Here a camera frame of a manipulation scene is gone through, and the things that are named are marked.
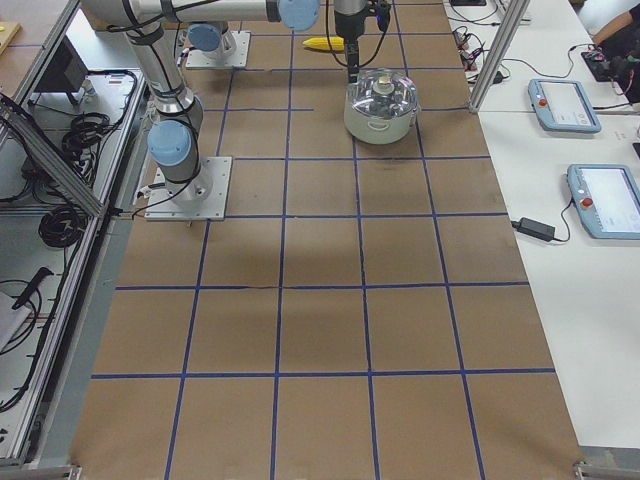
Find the glass pot lid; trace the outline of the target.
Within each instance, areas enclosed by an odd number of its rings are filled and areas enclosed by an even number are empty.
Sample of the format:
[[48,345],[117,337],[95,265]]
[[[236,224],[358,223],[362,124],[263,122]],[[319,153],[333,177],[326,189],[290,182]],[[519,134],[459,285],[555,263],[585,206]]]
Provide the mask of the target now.
[[415,113],[419,108],[414,82],[389,69],[363,71],[347,88],[347,105],[371,118],[391,120]]

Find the upper blue teach pendant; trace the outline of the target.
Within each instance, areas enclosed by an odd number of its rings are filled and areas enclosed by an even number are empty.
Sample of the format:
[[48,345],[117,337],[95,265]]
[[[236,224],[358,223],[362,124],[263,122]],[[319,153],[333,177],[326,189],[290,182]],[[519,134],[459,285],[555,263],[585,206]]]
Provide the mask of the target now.
[[544,130],[583,134],[601,131],[600,121],[580,82],[532,79],[528,94]]

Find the pale green cooking pot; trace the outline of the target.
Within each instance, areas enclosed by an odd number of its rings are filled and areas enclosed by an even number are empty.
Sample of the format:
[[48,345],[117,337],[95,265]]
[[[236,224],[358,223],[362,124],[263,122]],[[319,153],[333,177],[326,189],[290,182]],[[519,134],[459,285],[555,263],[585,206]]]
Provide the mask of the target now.
[[420,110],[416,85],[402,72],[362,71],[347,87],[344,124],[356,139],[386,145],[408,134]]

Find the lower blue teach pendant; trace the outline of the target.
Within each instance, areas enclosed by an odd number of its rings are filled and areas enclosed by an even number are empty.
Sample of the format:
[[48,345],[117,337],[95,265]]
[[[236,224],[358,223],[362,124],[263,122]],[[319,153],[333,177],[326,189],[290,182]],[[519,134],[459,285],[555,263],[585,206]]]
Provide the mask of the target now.
[[639,239],[639,188],[620,164],[573,164],[567,184],[580,221],[596,239]]

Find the aluminium frame post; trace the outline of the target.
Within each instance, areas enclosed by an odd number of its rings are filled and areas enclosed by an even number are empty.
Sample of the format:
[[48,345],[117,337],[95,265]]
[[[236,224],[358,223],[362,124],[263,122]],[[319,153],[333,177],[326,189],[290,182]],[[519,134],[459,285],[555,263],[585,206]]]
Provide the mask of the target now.
[[506,10],[471,92],[468,106],[471,113],[480,111],[529,3],[529,0],[514,0]]

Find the black power adapter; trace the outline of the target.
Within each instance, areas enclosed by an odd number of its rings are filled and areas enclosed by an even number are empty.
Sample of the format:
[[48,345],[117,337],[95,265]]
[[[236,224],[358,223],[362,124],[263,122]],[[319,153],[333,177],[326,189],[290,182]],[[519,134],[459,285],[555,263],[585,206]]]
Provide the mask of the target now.
[[519,220],[512,220],[511,226],[518,233],[529,237],[551,242],[555,239],[555,227],[528,217],[521,217]]

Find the yellow corn cob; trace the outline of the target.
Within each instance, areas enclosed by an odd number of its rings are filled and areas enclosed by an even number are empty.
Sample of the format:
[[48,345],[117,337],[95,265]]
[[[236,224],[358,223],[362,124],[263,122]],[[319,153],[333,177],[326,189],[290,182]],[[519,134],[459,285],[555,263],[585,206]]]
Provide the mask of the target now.
[[341,53],[344,51],[344,40],[341,37],[311,37],[302,42],[306,49],[320,52],[334,51]]

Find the blue teach pendant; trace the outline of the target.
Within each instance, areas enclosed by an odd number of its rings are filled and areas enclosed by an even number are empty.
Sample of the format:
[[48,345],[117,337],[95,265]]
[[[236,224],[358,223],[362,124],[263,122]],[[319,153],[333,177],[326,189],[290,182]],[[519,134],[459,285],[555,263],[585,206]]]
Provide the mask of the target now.
[[544,130],[583,134],[601,131],[600,121],[580,82],[532,79],[528,94]]
[[580,221],[596,239],[639,239],[639,188],[620,164],[573,164],[567,184]]

